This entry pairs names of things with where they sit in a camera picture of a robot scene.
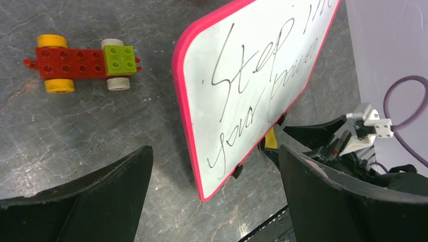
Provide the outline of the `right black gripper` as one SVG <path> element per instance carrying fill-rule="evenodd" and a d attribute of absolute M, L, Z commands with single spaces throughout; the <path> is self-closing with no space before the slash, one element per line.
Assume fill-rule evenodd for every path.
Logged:
<path fill-rule="evenodd" d="M 285 126 L 283 131 L 300 144 L 311 149 L 303 153 L 311 159 L 364 182 L 374 182 L 381 174 L 371 168 L 367 160 L 360 159 L 355 152 L 339 156 L 335 153 L 335 144 L 326 146 L 333 139 L 334 133 L 346 121 L 346 115 L 342 115 L 332 121 L 318 125 Z M 280 168 L 278 148 L 265 148 L 265 143 L 260 142 L 258 149 L 273 162 L 277 169 Z"/>

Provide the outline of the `pink framed whiteboard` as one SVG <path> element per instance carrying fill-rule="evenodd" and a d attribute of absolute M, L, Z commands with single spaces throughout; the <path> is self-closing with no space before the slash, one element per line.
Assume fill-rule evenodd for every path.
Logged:
<path fill-rule="evenodd" d="M 189 25 L 172 74 L 208 201 L 307 86 L 339 1 L 232 1 Z"/>

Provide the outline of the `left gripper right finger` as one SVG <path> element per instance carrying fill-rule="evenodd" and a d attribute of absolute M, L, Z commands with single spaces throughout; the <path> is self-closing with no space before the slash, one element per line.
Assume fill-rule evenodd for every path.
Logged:
<path fill-rule="evenodd" d="M 427 241 L 427 197 L 382 188 L 287 146 L 279 169 L 298 241 Z"/>

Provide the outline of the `yellow bone-shaped eraser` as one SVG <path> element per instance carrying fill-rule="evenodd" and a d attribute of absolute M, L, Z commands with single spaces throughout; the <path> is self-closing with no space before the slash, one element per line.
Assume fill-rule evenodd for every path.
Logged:
<path fill-rule="evenodd" d="M 271 128 L 264 137 L 264 148 L 265 149 L 277 149 L 278 142 L 275 136 L 274 128 Z"/>

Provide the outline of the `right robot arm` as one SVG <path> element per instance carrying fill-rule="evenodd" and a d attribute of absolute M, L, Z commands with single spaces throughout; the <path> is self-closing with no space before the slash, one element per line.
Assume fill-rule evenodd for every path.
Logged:
<path fill-rule="evenodd" d="M 370 147 L 375 138 L 375 127 L 362 119 L 352 120 L 345 115 L 332 121 L 309 126 L 285 126 L 283 131 L 309 150 L 303 160 L 324 177 L 330 168 L 363 182 L 398 192 L 427 196 L 427 177 L 419 174 L 414 165 L 406 164 L 374 171 L 370 162 L 358 156 L 357 151 Z"/>

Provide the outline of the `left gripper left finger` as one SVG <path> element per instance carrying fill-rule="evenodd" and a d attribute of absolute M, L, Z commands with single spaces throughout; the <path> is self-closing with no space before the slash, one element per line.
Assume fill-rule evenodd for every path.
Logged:
<path fill-rule="evenodd" d="M 133 241 L 153 167 L 143 146 L 32 197 L 1 200 L 1 241 Z"/>

